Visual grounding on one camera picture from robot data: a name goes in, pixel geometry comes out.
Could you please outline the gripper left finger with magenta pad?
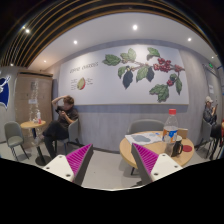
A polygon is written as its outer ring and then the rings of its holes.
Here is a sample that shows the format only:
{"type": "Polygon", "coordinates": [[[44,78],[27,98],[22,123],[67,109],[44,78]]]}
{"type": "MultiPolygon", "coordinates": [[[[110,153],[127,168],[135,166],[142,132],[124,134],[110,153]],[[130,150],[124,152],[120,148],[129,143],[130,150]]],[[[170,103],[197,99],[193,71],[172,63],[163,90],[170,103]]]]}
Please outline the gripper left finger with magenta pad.
{"type": "Polygon", "coordinates": [[[81,186],[92,155],[93,145],[88,144],[67,156],[56,156],[44,170],[81,186]]]}

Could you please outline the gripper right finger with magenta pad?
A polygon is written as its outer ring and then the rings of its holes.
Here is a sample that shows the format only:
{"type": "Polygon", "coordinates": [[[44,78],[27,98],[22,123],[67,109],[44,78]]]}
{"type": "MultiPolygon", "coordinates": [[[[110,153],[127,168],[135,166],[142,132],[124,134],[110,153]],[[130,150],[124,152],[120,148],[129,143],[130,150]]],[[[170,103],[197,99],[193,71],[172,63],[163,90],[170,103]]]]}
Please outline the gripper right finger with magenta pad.
{"type": "Polygon", "coordinates": [[[143,185],[147,185],[182,169],[166,153],[156,154],[135,143],[132,144],[131,153],[136,161],[143,185]]]}

